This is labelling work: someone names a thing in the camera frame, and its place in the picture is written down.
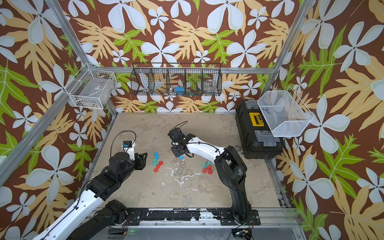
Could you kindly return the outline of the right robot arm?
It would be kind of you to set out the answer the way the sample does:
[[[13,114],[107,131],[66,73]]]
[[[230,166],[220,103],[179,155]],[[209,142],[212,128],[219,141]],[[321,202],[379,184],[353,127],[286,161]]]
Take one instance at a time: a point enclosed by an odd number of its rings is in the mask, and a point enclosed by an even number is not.
[[[248,168],[237,150],[232,146],[214,146],[193,134],[185,135],[176,127],[169,131],[168,136],[172,141],[171,150],[175,157],[198,155],[215,165],[219,179],[229,188],[234,220],[244,224],[251,214],[252,207],[245,187]]]

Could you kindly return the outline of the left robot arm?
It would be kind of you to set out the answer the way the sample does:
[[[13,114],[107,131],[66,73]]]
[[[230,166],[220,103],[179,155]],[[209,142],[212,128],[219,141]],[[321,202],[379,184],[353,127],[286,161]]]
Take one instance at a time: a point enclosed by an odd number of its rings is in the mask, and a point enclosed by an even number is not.
[[[146,167],[147,153],[134,153],[133,159],[125,152],[116,153],[109,165],[89,181],[79,198],[35,240],[90,240],[111,225],[125,225],[129,221],[127,208],[117,200],[108,202],[94,217],[87,216],[105,202],[135,170]]]

